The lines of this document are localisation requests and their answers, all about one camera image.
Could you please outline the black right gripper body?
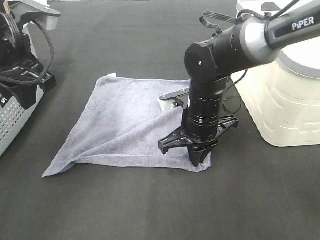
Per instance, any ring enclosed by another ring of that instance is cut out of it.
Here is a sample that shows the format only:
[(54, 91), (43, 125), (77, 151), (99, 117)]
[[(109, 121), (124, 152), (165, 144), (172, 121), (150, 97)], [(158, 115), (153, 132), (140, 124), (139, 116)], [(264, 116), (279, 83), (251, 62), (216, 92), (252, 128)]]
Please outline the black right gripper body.
[(205, 147), (213, 143), (218, 143), (218, 139), (229, 129), (237, 128), (239, 120), (233, 116), (221, 116), (217, 125), (216, 136), (212, 139), (199, 140), (194, 136), (187, 134), (186, 130), (180, 126), (168, 136), (158, 141), (158, 148), (162, 154), (166, 154), (169, 149), (173, 148), (187, 148), (187, 147)]

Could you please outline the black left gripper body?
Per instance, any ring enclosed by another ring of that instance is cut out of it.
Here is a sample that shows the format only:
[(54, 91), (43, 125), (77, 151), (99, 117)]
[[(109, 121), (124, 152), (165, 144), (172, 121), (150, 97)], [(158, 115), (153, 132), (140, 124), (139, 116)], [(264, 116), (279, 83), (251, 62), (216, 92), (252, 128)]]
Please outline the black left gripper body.
[(0, 81), (0, 106), (4, 107), (12, 97), (24, 109), (29, 109), (35, 105), (37, 103), (38, 88), (47, 93), (57, 85), (55, 75), (49, 71), (46, 72), (41, 80), (36, 83), (32, 82), (40, 76), (43, 70), (44, 66), (32, 53), (13, 65), (2, 65), (0, 72), (9, 81)]

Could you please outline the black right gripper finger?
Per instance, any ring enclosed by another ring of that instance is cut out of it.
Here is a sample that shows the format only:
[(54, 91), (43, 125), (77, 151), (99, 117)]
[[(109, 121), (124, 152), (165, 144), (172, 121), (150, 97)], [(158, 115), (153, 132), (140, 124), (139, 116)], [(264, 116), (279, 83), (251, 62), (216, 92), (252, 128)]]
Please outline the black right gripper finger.
[(204, 147), (204, 152), (201, 155), (201, 163), (203, 163), (205, 161), (205, 159), (208, 156), (208, 154), (211, 153), (212, 150), (215, 147), (217, 147), (218, 144), (219, 144), (218, 142), (214, 142), (213, 144), (207, 145), (207, 146)]
[(205, 148), (203, 146), (189, 146), (187, 147), (189, 160), (194, 167), (204, 162)]

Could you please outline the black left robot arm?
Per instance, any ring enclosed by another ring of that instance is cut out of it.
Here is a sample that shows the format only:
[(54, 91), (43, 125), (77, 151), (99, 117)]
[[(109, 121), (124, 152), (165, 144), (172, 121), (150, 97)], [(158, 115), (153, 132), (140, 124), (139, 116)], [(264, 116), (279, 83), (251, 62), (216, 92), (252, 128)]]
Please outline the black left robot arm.
[(38, 87), (47, 92), (56, 86), (56, 77), (49, 72), (54, 58), (52, 40), (38, 21), (31, 22), (43, 33), (49, 46), (45, 65), (31, 52), (31, 39), (23, 33), (23, 24), (9, 13), (0, 14), (0, 88), (26, 110), (37, 103)]

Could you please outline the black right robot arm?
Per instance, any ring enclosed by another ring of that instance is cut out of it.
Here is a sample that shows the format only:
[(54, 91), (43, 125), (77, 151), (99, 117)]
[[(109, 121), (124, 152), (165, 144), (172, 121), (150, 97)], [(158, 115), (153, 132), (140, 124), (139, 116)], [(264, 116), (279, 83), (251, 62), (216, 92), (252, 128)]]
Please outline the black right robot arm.
[(284, 47), (318, 37), (320, 3), (313, 0), (296, 9), (286, 6), (275, 15), (241, 10), (231, 17), (205, 11), (199, 19), (215, 32), (185, 52), (189, 88), (159, 98), (172, 100), (183, 113), (181, 126), (160, 139), (158, 147), (163, 154), (187, 148), (193, 166), (203, 163), (219, 137), (239, 124), (233, 115), (220, 115), (231, 75), (272, 63)]

